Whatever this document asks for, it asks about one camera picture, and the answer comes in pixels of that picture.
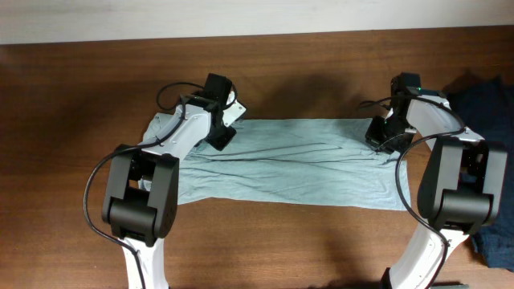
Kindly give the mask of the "light teal t-shirt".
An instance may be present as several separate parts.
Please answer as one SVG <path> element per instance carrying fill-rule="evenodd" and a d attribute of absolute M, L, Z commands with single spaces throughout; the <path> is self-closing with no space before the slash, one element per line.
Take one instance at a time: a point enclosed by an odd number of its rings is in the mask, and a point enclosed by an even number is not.
<path fill-rule="evenodd" d="M 206 142 L 180 164 L 178 202 L 210 197 L 403 210 L 398 154 L 365 143 L 369 119 L 243 120 L 222 151 Z M 408 175 L 399 171 L 406 202 Z"/>

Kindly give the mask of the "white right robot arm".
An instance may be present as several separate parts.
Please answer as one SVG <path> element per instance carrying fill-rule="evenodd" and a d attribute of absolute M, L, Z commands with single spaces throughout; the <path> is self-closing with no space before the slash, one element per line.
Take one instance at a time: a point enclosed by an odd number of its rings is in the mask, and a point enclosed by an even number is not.
<path fill-rule="evenodd" d="M 430 288 L 455 248 L 496 219 L 508 153 L 467 127 L 440 92 L 407 85 L 392 88 L 377 104 L 389 112 L 373 118 L 366 140 L 377 151 L 399 154 L 394 181 L 402 202 L 403 159 L 422 143 L 431 150 L 418 187 L 418 208 L 404 205 L 418 226 L 379 286 Z"/>

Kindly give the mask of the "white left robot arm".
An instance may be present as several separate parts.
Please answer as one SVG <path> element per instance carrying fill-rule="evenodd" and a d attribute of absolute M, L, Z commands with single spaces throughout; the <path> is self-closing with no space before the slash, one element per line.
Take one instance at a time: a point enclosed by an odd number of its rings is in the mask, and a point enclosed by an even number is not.
<path fill-rule="evenodd" d="M 124 252 L 131 288 L 167 288 L 164 239 L 177 213 L 179 167 L 202 141 L 224 149 L 235 135 L 232 124 L 246 112 L 234 100 L 183 96 L 175 113 L 136 148 L 116 149 L 101 217 Z"/>

